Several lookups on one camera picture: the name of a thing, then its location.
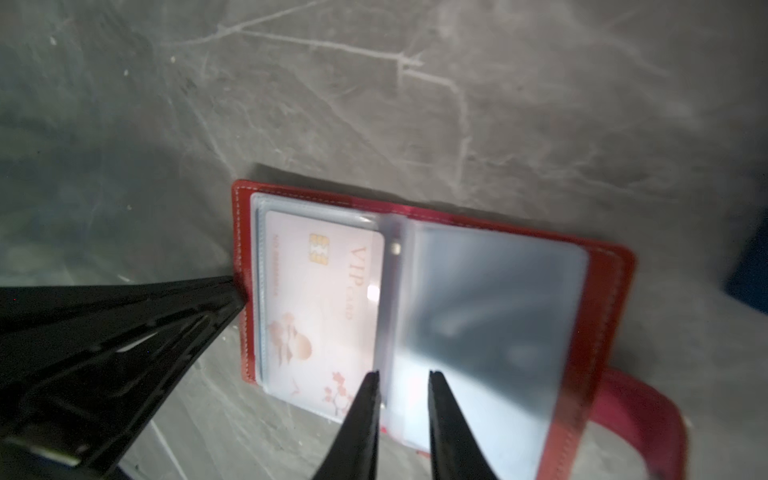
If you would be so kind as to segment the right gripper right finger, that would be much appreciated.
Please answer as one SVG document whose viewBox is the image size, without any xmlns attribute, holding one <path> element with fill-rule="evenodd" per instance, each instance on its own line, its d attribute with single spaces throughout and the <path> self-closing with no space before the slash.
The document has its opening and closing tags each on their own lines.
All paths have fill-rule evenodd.
<svg viewBox="0 0 768 480">
<path fill-rule="evenodd" d="M 497 479 L 440 371 L 429 372 L 428 412 L 433 479 Z"/>
</svg>

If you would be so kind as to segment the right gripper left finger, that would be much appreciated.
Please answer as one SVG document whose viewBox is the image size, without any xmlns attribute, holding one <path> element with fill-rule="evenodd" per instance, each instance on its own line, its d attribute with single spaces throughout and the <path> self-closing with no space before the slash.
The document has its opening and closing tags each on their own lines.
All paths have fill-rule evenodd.
<svg viewBox="0 0 768 480">
<path fill-rule="evenodd" d="M 380 432 L 380 374 L 366 374 L 314 480 L 374 480 Z"/>
</svg>

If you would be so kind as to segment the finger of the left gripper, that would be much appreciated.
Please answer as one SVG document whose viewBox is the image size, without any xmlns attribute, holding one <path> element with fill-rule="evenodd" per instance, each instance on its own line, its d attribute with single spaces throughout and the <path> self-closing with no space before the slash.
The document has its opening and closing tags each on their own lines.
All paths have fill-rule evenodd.
<svg viewBox="0 0 768 480">
<path fill-rule="evenodd" d="M 1 470 L 113 474 L 179 381 L 244 305 L 166 317 L 61 360 L 1 358 Z"/>
<path fill-rule="evenodd" d="M 166 317 L 240 305 L 231 277 L 113 286 L 3 287 L 1 358 L 61 360 L 132 339 Z"/>
</svg>

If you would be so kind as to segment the red leather card holder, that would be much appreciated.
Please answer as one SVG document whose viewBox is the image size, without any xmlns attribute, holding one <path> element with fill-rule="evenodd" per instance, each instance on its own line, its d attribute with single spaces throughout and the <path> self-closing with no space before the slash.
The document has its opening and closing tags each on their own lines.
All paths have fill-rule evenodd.
<svg viewBox="0 0 768 480">
<path fill-rule="evenodd" d="M 380 374 L 379 437 L 431 462 L 428 380 L 440 371 L 497 479 L 568 478 L 589 422 L 633 447 L 652 478 L 686 477 L 677 406 L 607 365 L 636 266 L 627 248 L 247 180 L 234 182 L 232 209 L 234 272 L 247 299 L 242 375 L 265 393 L 264 217 L 277 211 L 384 237 L 369 371 Z"/>
</svg>

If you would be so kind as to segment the pink VIP credit card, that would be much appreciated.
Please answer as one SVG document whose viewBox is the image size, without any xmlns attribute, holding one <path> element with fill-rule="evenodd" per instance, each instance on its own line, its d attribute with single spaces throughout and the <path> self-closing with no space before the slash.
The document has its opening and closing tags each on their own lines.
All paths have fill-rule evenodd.
<svg viewBox="0 0 768 480">
<path fill-rule="evenodd" d="M 341 419 L 374 364 L 384 237 L 277 211 L 264 225 L 262 384 Z"/>
</svg>

